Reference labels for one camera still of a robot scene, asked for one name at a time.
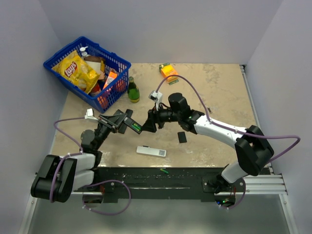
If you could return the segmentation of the black battery cover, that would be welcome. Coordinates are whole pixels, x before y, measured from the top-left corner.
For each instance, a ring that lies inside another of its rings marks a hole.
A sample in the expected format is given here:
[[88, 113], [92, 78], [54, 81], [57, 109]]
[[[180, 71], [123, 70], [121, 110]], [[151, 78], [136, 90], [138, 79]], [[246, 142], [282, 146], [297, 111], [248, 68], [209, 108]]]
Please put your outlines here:
[[186, 138], [185, 132], [178, 132], [177, 136], [178, 136], [179, 143], [186, 143], [187, 142], [187, 138]]

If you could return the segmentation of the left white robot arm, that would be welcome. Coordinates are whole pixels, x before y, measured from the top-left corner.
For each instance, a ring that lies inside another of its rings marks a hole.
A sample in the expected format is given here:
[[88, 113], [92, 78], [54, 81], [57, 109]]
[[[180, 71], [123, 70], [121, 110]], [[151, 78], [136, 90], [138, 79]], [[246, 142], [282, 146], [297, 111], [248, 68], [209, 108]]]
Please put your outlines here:
[[69, 199], [72, 191], [83, 186], [89, 191], [100, 188], [101, 179], [93, 171], [102, 157], [99, 148], [110, 133], [118, 132], [127, 114], [121, 112], [96, 118], [86, 113], [84, 118], [97, 121], [97, 128], [81, 134], [79, 153], [45, 157], [31, 186], [32, 197], [63, 203]]

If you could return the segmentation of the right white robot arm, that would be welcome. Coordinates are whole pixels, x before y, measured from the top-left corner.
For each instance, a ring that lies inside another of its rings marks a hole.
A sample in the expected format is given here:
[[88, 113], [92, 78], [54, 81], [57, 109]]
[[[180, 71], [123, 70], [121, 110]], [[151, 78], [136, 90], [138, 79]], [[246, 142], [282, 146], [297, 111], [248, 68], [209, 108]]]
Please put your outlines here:
[[271, 145], [257, 126], [235, 127], [208, 118], [206, 114], [191, 109], [181, 93], [168, 97], [169, 107], [163, 106], [160, 92], [152, 91], [149, 99], [155, 105], [148, 111], [148, 118], [141, 128], [143, 131], [155, 133], [166, 122], [177, 122], [186, 132], [211, 137], [235, 149], [237, 162], [226, 166], [213, 182], [224, 192], [242, 177], [259, 175], [274, 155]]

